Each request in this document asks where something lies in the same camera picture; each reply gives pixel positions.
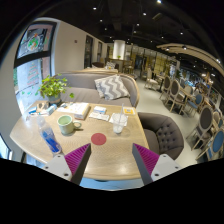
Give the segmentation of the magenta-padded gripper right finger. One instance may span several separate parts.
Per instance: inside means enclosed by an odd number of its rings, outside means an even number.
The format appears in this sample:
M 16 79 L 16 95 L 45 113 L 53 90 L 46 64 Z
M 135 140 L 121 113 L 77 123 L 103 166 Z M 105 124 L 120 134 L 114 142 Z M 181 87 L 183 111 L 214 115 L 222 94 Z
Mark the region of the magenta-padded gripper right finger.
M 158 155 L 138 144 L 133 144 L 132 154 L 144 185 L 148 185 L 182 169 L 167 154 Z

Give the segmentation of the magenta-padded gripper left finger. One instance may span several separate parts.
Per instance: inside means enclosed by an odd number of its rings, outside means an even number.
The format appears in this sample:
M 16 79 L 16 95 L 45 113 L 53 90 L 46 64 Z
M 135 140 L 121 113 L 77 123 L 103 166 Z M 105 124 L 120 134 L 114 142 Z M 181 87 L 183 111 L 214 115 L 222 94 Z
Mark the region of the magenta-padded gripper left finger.
M 43 167 L 43 170 L 79 185 L 90 155 L 91 144 L 88 143 L 71 151 L 67 155 L 56 155 Z

